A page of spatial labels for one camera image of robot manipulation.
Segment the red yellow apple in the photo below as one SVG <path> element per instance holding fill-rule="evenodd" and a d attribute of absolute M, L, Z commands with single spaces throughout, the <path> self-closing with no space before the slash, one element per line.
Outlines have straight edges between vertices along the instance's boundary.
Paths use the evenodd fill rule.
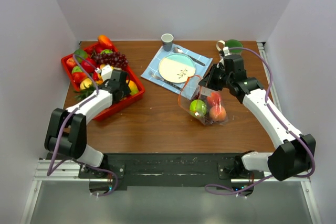
<path fill-rule="evenodd" d="M 206 98 L 208 105 L 212 108 L 221 105 L 221 95 L 217 91 L 211 92 L 210 96 Z"/>

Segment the clear zip bag orange zipper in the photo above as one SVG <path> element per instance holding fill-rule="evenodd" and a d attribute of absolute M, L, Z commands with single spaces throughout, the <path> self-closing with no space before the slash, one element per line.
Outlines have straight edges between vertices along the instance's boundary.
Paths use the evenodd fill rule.
<path fill-rule="evenodd" d="M 223 98 L 218 91 L 199 85 L 201 77 L 187 79 L 178 95 L 178 105 L 203 125 L 223 125 L 228 121 Z"/>

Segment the dark red grape bunch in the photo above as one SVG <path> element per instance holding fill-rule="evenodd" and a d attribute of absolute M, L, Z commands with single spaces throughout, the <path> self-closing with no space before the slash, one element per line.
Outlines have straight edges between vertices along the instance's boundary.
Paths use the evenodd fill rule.
<path fill-rule="evenodd" d="M 97 64 L 110 65 L 124 69 L 128 66 L 128 60 L 124 54 L 120 52 L 114 52 L 112 54 L 93 54 L 91 57 Z"/>

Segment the orange peach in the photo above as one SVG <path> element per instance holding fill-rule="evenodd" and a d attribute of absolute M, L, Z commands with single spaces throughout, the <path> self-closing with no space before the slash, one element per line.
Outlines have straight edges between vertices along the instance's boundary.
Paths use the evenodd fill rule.
<path fill-rule="evenodd" d="M 210 108 L 209 110 L 209 117 L 214 121 L 214 122 L 223 122 L 225 121 L 227 116 L 226 110 L 223 106 L 221 105 L 216 105 Z"/>

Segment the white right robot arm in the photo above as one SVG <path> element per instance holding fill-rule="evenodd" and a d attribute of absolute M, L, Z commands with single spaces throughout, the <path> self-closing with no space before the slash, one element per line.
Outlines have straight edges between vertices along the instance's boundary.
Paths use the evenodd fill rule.
<path fill-rule="evenodd" d="M 234 165 L 237 177 L 246 178 L 258 170 L 270 172 L 275 179 L 283 181 L 292 176 L 303 177 L 303 172 L 314 172 L 314 137 L 295 128 L 268 98 L 263 85 L 256 78 L 247 77 L 240 55 L 225 56 L 212 65 L 199 85 L 203 91 L 227 88 L 255 116 L 273 142 L 272 153 L 241 154 Z"/>

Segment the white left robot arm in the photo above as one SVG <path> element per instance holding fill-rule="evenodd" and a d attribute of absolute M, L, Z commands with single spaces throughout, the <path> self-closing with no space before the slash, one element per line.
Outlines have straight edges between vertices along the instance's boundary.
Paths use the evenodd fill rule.
<path fill-rule="evenodd" d="M 61 154 L 90 166 L 97 178 L 108 174 L 104 154 L 87 143 L 87 124 L 103 110 L 119 103 L 131 93 L 130 75 L 123 70 L 111 70 L 102 75 L 103 83 L 80 103 L 67 109 L 53 110 L 44 147 L 55 155 Z"/>

